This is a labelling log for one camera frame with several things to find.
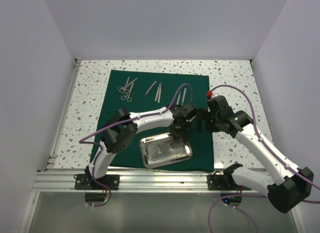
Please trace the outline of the green surgical cloth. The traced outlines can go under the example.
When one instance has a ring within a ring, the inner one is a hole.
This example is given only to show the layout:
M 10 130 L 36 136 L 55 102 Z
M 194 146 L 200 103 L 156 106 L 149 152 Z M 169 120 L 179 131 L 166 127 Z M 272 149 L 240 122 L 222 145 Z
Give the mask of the green surgical cloth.
M 121 96 L 125 93 L 120 93 L 117 90 L 118 86 L 124 86 L 127 78 L 129 81 L 138 78 L 134 82 L 131 91 L 131 102 L 121 100 Z M 150 85 L 157 81 L 152 90 L 147 96 L 145 93 Z M 156 92 L 161 82 L 160 103 L 155 101 Z M 183 87 L 181 89 L 180 101 L 182 102 L 183 91 L 186 88 L 186 96 L 183 105 L 192 102 L 195 108 L 206 108 L 207 102 L 205 95 L 209 90 L 209 77 L 194 74 L 170 74 L 170 73 L 153 73 L 153 72 L 135 72 L 112 70 L 110 72 L 106 93 L 100 115 L 97 122 L 97 129 L 100 130 L 107 125 L 107 121 L 119 110 L 126 109 L 128 112 L 141 113 L 146 111 L 157 110 L 161 107 L 166 107 L 172 101 L 178 87 L 184 83 L 191 86 L 191 89 Z M 214 148 L 213 135 L 203 130 L 198 133 L 196 123 L 192 123 L 188 130 L 188 139 L 192 149 L 192 158 L 186 161 L 174 163 L 161 167 L 167 171 L 203 171 L 211 172 L 214 169 Z

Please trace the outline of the steel tweezers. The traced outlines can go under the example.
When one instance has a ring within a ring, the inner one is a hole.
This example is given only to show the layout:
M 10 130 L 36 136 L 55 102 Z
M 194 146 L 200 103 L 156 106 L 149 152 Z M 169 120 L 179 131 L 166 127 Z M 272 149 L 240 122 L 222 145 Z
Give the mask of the steel tweezers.
M 152 88 L 154 87 L 154 85 L 157 83 L 157 81 L 155 80 L 150 86 L 149 88 L 147 89 L 147 91 L 145 92 L 144 96 L 146 97 L 149 92 L 152 90 Z
M 162 83 L 160 82 L 159 85 L 158 85 L 158 88 L 157 88 L 156 95 L 155 95 L 155 99 L 154 99 L 155 102 L 160 103 L 160 101 L 161 101 L 161 91 L 162 91 Z

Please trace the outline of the steel scalpel handle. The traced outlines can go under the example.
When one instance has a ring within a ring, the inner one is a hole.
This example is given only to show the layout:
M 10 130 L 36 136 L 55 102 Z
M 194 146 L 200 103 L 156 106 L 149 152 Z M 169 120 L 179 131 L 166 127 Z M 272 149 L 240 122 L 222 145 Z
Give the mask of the steel scalpel handle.
M 183 95 L 182 95 L 182 100 L 181 100 L 181 105 L 182 105 L 182 106 L 184 105 L 185 98 L 186 98 L 186 94 L 187 94 L 187 89 L 185 88 L 185 89 L 183 90 Z
M 179 105 L 180 98 L 181 98 L 181 91 L 179 91 L 179 94 L 177 95 L 176 105 Z

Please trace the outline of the stainless steel instrument tray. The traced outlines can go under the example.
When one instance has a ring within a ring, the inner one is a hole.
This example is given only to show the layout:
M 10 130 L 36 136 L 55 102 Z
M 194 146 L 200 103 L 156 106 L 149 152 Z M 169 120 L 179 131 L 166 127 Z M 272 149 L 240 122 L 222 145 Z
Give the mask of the stainless steel instrument tray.
M 193 156 L 189 140 L 163 133 L 145 137 L 139 143 L 142 163 L 147 169 L 187 161 Z

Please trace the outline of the steel forceps with ring handles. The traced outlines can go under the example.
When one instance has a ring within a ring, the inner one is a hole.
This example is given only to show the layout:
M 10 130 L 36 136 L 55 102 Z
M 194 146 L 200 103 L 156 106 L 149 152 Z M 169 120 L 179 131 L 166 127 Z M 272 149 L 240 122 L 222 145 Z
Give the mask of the steel forceps with ring handles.
M 134 80 L 129 81 L 127 90 L 128 90 L 128 88 L 129 88 L 129 86 L 131 86 L 131 84 L 134 83 L 137 79 L 138 79 L 138 78 L 135 78 Z

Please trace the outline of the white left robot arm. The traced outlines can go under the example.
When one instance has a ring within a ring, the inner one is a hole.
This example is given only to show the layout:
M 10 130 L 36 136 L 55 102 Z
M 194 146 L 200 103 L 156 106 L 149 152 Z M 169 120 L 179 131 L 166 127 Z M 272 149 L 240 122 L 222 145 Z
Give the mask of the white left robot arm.
M 101 134 L 99 142 L 92 142 L 98 146 L 98 152 L 92 162 L 86 167 L 86 183 L 92 189 L 103 186 L 104 176 L 116 154 L 126 150 L 135 136 L 141 132 L 157 128 L 168 128 L 169 135 L 181 140 L 187 137 L 187 132 L 196 117 L 197 110 L 190 102 L 185 106 L 170 104 L 156 110 L 145 112 L 128 112 L 119 109 L 102 129 L 81 139 L 79 142 Z

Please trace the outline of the steel scissors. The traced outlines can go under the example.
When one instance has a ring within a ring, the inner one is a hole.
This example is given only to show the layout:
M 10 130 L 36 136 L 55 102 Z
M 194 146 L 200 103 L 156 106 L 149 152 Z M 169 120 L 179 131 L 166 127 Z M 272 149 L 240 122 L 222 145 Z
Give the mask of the steel scissors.
M 131 98 L 131 92 L 133 90 L 134 87 L 134 83 L 132 83 L 129 87 L 129 90 L 127 91 L 127 93 L 125 93 L 125 95 L 121 96 L 121 100 L 122 101 L 127 101 L 127 102 L 131 102 L 132 98 Z

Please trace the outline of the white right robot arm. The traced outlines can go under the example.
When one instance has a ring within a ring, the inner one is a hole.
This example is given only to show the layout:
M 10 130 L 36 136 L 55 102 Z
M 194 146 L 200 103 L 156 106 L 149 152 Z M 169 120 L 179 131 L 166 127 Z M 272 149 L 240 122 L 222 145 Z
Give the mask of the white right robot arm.
M 196 130 L 224 132 L 237 140 L 264 166 L 267 174 L 234 163 L 214 176 L 213 182 L 226 189 L 243 186 L 267 197 L 281 213 L 287 213 L 310 194 L 314 179 L 308 168 L 300 168 L 263 138 L 253 119 L 243 110 L 234 112 L 224 96 L 207 100 L 207 107 L 196 111 Z

